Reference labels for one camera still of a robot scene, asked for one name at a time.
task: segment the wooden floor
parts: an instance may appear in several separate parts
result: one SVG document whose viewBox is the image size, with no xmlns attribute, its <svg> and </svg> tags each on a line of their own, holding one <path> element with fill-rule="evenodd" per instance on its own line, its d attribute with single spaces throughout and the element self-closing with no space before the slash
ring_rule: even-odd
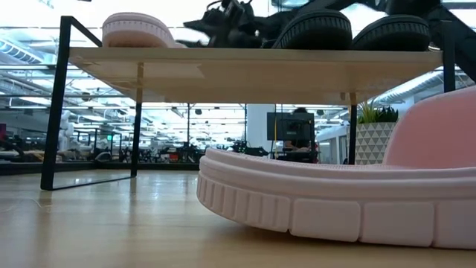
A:
<svg viewBox="0 0 476 268">
<path fill-rule="evenodd" d="M 61 184 L 127 175 L 59 173 Z M 476 252 L 335 243 L 238 225 L 203 208 L 196 172 L 46 192 L 0 177 L 0 267 L 476 267 Z"/>
</svg>

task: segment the white planter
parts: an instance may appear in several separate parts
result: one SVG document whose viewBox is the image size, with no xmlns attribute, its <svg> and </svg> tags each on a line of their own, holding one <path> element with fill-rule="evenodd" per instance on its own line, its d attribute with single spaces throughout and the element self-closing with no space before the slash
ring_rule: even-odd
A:
<svg viewBox="0 0 476 268">
<path fill-rule="evenodd" d="M 356 165 L 381 164 L 396 123 L 357 124 Z"/>
</svg>

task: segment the wooden shelf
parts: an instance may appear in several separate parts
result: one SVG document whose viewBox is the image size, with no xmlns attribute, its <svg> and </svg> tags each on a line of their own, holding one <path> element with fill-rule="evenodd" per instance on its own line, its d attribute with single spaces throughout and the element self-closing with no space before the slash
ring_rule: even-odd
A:
<svg viewBox="0 0 476 268">
<path fill-rule="evenodd" d="M 359 103 L 442 65 L 440 52 L 71 48 L 70 62 L 136 100 Z M 144 76 L 138 80 L 138 65 Z"/>
</svg>

